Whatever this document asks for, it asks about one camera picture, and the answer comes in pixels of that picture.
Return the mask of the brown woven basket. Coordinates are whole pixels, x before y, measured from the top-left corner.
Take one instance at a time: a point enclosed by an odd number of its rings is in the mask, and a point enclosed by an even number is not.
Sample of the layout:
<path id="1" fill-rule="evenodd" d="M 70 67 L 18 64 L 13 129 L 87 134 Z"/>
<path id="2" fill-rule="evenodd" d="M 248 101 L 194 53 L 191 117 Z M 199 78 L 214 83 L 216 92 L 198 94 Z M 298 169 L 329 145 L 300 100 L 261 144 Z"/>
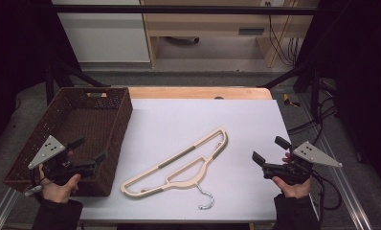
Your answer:
<path id="1" fill-rule="evenodd" d="M 23 192 L 31 184 L 29 163 L 49 136 L 66 145 L 79 138 L 71 161 L 81 164 L 104 153 L 93 176 L 83 178 L 78 196 L 109 196 L 133 106 L 127 88 L 62 88 L 12 163 L 3 183 Z"/>

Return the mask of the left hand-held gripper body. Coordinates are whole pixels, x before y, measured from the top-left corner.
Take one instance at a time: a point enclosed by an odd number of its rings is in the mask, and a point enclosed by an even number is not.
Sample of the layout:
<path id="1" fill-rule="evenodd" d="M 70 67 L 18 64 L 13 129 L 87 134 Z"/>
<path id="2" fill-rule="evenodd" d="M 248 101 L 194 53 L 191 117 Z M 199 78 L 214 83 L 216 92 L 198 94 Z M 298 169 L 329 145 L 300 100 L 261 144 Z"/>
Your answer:
<path id="1" fill-rule="evenodd" d="M 50 135 L 28 164 L 28 169 L 33 173 L 42 166 L 44 176 L 57 185 L 64 185 L 75 174 L 82 178 L 93 176 L 97 163 L 94 160 L 73 163 L 68 156 L 71 151 L 68 145 L 61 144 L 56 137 Z"/>

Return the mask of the black metal crossbar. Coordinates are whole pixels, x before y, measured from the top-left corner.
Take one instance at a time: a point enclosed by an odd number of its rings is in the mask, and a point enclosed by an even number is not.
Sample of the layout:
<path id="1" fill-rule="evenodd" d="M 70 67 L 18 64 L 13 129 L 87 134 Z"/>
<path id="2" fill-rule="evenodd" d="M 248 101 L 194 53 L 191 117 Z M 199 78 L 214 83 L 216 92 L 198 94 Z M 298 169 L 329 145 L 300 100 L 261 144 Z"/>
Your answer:
<path id="1" fill-rule="evenodd" d="M 296 7 L 214 7 L 214 6 L 132 6 L 132 5 L 53 5 L 55 12 L 72 13 L 185 13 L 185 14 L 271 14 L 315 15 L 318 8 Z"/>

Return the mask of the black curtain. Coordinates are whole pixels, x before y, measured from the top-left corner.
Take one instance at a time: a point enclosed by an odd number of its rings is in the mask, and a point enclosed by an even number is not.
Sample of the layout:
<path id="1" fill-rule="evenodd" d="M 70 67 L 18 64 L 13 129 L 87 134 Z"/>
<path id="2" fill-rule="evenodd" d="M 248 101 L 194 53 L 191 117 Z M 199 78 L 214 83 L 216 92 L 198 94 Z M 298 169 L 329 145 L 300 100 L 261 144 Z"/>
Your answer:
<path id="1" fill-rule="evenodd" d="M 327 29 L 317 62 L 336 83 L 336 98 L 353 143 L 381 178 L 381 0 L 320 0 L 299 60 Z"/>
<path id="2" fill-rule="evenodd" d="M 17 94 L 44 81 L 53 58 L 80 68 L 54 11 L 54 0 L 0 0 L 0 136 L 15 110 Z"/>

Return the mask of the white table cover sheet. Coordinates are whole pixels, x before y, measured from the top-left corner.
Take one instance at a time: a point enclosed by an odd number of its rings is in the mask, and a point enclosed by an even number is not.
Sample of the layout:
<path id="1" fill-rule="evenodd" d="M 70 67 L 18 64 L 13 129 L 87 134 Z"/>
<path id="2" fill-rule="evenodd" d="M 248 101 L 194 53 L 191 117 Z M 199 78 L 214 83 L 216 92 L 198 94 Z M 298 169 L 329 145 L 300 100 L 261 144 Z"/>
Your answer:
<path id="1" fill-rule="evenodd" d="M 264 178 L 253 152 L 280 163 L 275 143 L 287 132 L 274 100 L 140 100 L 126 131 L 112 192 L 87 197 L 81 217 L 110 222 L 253 222 L 276 217 L 278 188 Z M 199 187 L 170 189 L 146 198 L 124 195 L 127 179 L 169 159 L 222 128 L 227 147 L 212 161 Z"/>

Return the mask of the white cabinet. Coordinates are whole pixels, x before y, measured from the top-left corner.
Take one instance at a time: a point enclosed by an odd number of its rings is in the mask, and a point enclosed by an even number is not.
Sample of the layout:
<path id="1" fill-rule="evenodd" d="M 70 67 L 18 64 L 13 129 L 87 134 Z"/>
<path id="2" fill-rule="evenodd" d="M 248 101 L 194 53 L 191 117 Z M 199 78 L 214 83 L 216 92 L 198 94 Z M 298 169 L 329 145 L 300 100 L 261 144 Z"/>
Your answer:
<path id="1" fill-rule="evenodd" d="M 150 62 L 140 13 L 60 13 L 81 63 Z"/>

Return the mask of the aluminium rail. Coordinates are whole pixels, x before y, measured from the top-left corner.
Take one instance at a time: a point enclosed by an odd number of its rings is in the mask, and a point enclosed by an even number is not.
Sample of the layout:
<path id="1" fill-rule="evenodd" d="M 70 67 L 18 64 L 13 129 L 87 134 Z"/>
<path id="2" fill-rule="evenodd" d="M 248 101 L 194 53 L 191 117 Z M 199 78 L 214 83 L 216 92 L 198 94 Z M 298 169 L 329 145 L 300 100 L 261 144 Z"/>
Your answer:
<path id="1" fill-rule="evenodd" d="M 315 121 L 310 115 L 310 99 L 302 94 L 298 95 L 298 99 L 302 104 L 302 108 L 310 121 Z M 322 131 L 322 123 L 325 115 L 331 115 L 334 112 L 333 106 L 328 106 L 325 108 L 325 114 L 319 109 L 320 114 L 320 123 L 312 127 L 315 142 L 314 146 L 319 150 L 323 150 L 327 155 L 336 159 L 334 152 L 328 141 L 326 140 L 325 135 Z M 347 211 L 353 221 L 357 230 L 373 230 L 371 227 L 368 216 L 366 215 L 356 193 L 354 192 L 351 184 L 349 183 L 346 174 L 344 173 L 344 168 L 335 168 L 328 167 L 331 173 L 331 176 L 335 182 L 343 202 L 346 205 Z"/>
<path id="2" fill-rule="evenodd" d="M 19 197 L 19 193 L 14 189 L 7 189 L 0 201 L 0 230 L 2 230 L 15 202 Z"/>

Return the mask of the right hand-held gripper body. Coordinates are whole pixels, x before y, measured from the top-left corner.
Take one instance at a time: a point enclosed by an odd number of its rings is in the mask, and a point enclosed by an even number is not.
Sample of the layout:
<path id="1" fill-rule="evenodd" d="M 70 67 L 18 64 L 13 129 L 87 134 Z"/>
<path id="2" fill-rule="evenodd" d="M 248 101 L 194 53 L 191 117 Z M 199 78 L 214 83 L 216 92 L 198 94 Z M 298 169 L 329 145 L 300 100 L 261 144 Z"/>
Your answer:
<path id="1" fill-rule="evenodd" d="M 266 163 L 261 160 L 265 179 L 274 176 L 281 178 L 288 185 L 303 184 L 313 173 L 313 165 L 342 168 L 343 164 L 330 157 L 309 142 L 304 142 L 291 153 L 290 161 L 283 165 Z"/>

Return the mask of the yellow black tool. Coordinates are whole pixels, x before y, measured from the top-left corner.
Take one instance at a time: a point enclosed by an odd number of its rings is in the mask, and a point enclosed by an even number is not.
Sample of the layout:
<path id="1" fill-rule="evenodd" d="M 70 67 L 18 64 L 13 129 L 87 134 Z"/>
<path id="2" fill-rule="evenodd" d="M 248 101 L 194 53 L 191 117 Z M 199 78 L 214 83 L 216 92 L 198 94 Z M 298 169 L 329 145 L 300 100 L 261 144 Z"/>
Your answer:
<path id="1" fill-rule="evenodd" d="M 283 94 L 283 102 L 284 102 L 285 105 L 291 105 L 291 106 L 294 106 L 294 107 L 301 107 L 300 103 L 291 102 L 288 94 Z"/>

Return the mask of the black metal stand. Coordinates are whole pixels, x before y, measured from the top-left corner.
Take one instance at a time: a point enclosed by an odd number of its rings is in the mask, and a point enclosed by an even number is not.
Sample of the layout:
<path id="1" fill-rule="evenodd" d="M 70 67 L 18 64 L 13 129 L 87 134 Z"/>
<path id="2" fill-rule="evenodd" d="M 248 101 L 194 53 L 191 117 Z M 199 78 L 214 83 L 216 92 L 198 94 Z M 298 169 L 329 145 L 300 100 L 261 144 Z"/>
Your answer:
<path id="1" fill-rule="evenodd" d="M 103 84 L 90 78 L 80 70 L 75 69 L 64 62 L 55 61 L 48 66 L 45 73 L 47 104 L 49 104 L 55 97 L 55 84 L 57 84 L 60 88 L 74 86 L 70 79 L 71 76 L 75 76 L 94 87 L 107 87 L 107 84 Z"/>
<path id="2" fill-rule="evenodd" d="M 316 63 L 314 61 L 304 61 L 303 63 L 295 66 L 293 69 L 282 74 L 274 80 L 261 85 L 260 88 L 272 89 L 276 85 L 291 79 L 292 77 L 297 77 L 293 90 L 296 93 L 304 92 L 308 87 L 311 88 L 310 94 L 310 115 L 312 118 L 319 123 L 319 91 L 320 91 L 320 77 L 319 72 L 316 68 Z"/>

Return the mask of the person's left hand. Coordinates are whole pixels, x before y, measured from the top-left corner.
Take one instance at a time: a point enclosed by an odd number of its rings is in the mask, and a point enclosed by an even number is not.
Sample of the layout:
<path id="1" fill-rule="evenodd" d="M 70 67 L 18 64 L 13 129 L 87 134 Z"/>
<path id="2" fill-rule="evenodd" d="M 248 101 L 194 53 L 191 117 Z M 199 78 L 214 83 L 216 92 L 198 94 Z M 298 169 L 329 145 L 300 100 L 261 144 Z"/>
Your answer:
<path id="1" fill-rule="evenodd" d="M 78 183 L 80 181 L 80 175 L 73 175 L 64 185 L 59 186 L 53 183 L 44 176 L 44 173 L 40 173 L 41 182 L 43 186 L 42 196 L 44 199 L 50 200 L 55 203 L 67 203 L 70 196 L 78 190 Z"/>

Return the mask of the person's right hand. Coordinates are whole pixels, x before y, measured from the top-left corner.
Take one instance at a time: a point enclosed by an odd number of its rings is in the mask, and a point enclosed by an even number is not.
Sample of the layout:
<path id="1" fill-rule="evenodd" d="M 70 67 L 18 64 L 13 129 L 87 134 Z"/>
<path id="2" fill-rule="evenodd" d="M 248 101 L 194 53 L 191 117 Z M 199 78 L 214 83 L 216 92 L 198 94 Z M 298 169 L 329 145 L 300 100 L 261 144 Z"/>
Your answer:
<path id="1" fill-rule="evenodd" d="M 303 198 L 310 193 L 311 179 L 307 179 L 303 184 L 296 185 L 288 185 L 277 176 L 274 176 L 272 181 L 282 190 L 286 197 Z"/>

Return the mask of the light wooden desk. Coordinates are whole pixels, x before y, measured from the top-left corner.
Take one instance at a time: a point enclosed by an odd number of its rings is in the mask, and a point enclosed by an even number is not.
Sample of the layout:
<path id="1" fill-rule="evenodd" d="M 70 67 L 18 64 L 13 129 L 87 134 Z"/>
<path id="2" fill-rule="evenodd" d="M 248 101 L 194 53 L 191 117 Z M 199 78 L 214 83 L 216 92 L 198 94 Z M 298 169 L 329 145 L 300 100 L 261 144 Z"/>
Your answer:
<path id="1" fill-rule="evenodd" d="M 143 6 L 228 6 L 228 7 L 317 7 L 320 0 L 139 0 Z M 312 21 L 310 15 L 179 14 L 146 13 L 147 35 L 163 36 L 250 36 L 263 54 L 267 67 L 284 58 L 281 48 L 289 38 L 302 40 Z"/>

